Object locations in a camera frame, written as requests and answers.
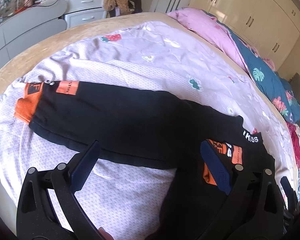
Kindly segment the brown fuzzy clothes pile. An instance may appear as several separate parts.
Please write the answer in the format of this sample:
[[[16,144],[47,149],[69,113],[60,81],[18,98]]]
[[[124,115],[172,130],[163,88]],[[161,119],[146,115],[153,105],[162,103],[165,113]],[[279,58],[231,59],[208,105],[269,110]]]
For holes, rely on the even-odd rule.
[[[108,17],[117,17],[143,12],[141,0],[104,0],[103,8]]]

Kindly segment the grey curved desk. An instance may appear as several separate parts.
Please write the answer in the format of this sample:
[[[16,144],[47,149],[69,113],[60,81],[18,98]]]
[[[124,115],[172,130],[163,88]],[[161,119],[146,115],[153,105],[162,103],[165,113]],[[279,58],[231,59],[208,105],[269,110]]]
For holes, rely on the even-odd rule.
[[[38,42],[66,30],[61,16],[65,0],[54,0],[26,9],[0,24],[0,69],[11,59]]]

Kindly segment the black orange sweatshirt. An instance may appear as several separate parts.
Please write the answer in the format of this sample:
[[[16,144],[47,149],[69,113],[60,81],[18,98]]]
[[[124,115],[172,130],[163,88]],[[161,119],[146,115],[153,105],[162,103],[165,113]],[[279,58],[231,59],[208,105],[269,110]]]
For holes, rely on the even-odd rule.
[[[175,169],[161,206],[159,227],[149,239],[202,239],[226,194],[201,154],[208,140],[220,154],[266,152],[260,134],[229,116],[169,92],[99,83],[28,83],[15,117],[40,137],[81,152],[93,141],[101,158],[119,164]]]

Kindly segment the pink and blue floral duvet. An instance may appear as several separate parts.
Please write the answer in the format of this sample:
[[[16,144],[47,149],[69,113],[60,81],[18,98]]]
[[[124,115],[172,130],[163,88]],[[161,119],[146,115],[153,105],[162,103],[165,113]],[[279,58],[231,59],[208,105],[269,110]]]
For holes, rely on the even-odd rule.
[[[247,72],[286,122],[295,124],[300,121],[300,104],[294,97],[291,85],[270,68],[255,47],[204,10],[184,8],[167,15],[221,50]]]

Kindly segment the beige mattress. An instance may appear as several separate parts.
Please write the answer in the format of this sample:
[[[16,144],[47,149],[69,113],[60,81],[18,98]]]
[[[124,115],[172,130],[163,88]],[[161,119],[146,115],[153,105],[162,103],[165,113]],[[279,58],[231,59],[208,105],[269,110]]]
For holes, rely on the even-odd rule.
[[[111,33],[123,34],[133,29],[148,34],[159,31],[181,51],[190,63],[167,63],[162,48],[155,52],[160,63],[141,59],[129,63],[113,57],[107,63],[93,59],[82,63],[79,59],[89,48],[96,49],[99,37]],[[73,152],[51,147],[29,128],[14,118],[14,108],[27,82],[43,79],[81,79],[110,85],[139,89],[165,90],[182,99],[209,105],[229,115],[242,115],[244,127],[262,133],[267,151],[276,160],[276,178],[285,176],[292,187],[300,184],[299,170],[294,156],[288,127],[281,114],[256,87],[247,73],[225,53],[187,30],[167,15],[143,13],[134,16],[108,18],[80,25],[53,35],[26,49],[0,70],[0,182],[13,204],[17,204],[26,170],[36,164],[50,167]]]

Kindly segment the red floral pillow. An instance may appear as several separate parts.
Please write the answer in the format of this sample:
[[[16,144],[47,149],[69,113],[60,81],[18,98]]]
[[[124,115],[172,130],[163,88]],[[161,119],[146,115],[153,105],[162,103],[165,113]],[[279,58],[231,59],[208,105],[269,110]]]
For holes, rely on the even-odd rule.
[[[300,170],[300,127],[297,124],[287,122],[290,137],[293,144],[294,156],[297,168]]]

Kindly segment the cream wardrobe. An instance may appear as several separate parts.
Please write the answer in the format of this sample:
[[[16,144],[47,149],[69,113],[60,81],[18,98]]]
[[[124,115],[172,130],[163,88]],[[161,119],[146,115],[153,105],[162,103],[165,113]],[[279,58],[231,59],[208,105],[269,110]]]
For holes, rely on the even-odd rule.
[[[215,15],[276,69],[300,36],[300,9],[293,0],[191,0],[190,7]]]

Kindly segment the lilac patterned bed sheet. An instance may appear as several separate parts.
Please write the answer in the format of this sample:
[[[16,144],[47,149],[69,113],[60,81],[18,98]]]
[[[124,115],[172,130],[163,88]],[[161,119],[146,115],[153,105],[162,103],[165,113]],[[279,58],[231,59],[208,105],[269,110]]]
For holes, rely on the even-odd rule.
[[[48,142],[14,117],[26,83],[75,80],[164,90],[180,99],[243,118],[275,158],[275,178],[298,186],[298,168],[283,117],[250,77],[223,53],[181,26],[152,21],[129,28],[107,23],[66,46],[56,35],[0,70],[0,181],[17,204],[27,170],[54,168],[72,150]],[[76,194],[88,217],[116,239],[144,239],[159,226],[159,210],[174,175],[144,167],[97,162]]]

